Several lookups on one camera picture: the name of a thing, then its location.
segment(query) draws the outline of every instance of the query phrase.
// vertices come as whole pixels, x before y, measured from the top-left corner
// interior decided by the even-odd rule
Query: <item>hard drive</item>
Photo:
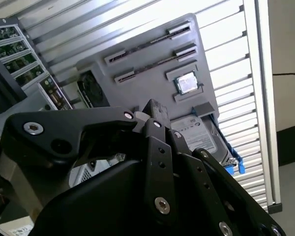
[[[236,165],[218,129],[209,116],[199,118],[189,115],[171,122],[172,129],[180,132],[191,151],[204,148],[224,167]]]

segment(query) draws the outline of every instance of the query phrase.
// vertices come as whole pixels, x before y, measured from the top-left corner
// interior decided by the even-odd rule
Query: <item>silver screw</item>
[[[162,197],[155,198],[154,204],[156,206],[156,209],[158,209],[160,213],[164,215],[169,214],[171,208],[168,202],[164,198]]]
[[[133,119],[133,116],[128,112],[125,112],[124,116],[127,117],[128,119]]]
[[[178,132],[174,133],[176,135],[177,138],[181,138],[181,134],[179,134]]]
[[[280,232],[274,226],[271,227],[276,236],[281,236]]]
[[[225,222],[220,222],[218,226],[224,236],[233,236],[231,228]]]
[[[41,126],[41,124],[36,122],[27,122],[23,125],[23,128],[26,132],[32,135],[41,134],[44,131],[44,128]]]
[[[207,153],[205,151],[201,151],[201,154],[202,154],[202,156],[208,158],[208,155],[207,155]]]
[[[155,124],[155,126],[157,126],[157,127],[161,127],[161,124],[158,123],[157,121],[154,121],[153,123]]]

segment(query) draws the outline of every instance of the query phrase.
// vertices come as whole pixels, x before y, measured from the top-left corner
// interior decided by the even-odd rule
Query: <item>circuit board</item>
[[[17,33],[14,27],[0,28],[0,40],[13,38],[17,36],[19,36],[19,34]]]
[[[27,49],[23,41],[11,43],[0,47],[0,58],[7,57]]]
[[[5,68],[12,74],[15,71],[18,71],[19,69],[22,69],[23,67],[35,62],[36,59],[32,54],[25,55],[21,58],[17,58],[13,61],[10,61],[6,63],[4,66]]]
[[[43,72],[43,69],[38,65],[34,67],[32,70],[16,77],[15,80],[19,84],[19,86],[24,86],[28,82],[35,79],[37,76],[41,75]]]

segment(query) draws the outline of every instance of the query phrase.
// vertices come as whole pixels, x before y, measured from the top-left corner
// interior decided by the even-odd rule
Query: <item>mounting hole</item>
[[[66,140],[54,139],[51,142],[51,148],[56,153],[59,153],[59,154],[68,154],[72,150],[72,145],[68,141],[66,141]]]
[[[164,150],[164,149],[162,149],[162,148],[160,148],[160,147],[158,148],[158,150],[159,150],[159,152],[160,152],[160,153],[162,153],[162,154],[164,154],[164,153],[165,153],[165,150]]]
[[[48,104],[46,104],[44,108],[45,108],[46,111],[50,111],[51,110],[51,107]]]
[[[166,167],[166,165],[163,162],[158,162],[158,165],[160,168],[164,169]]]

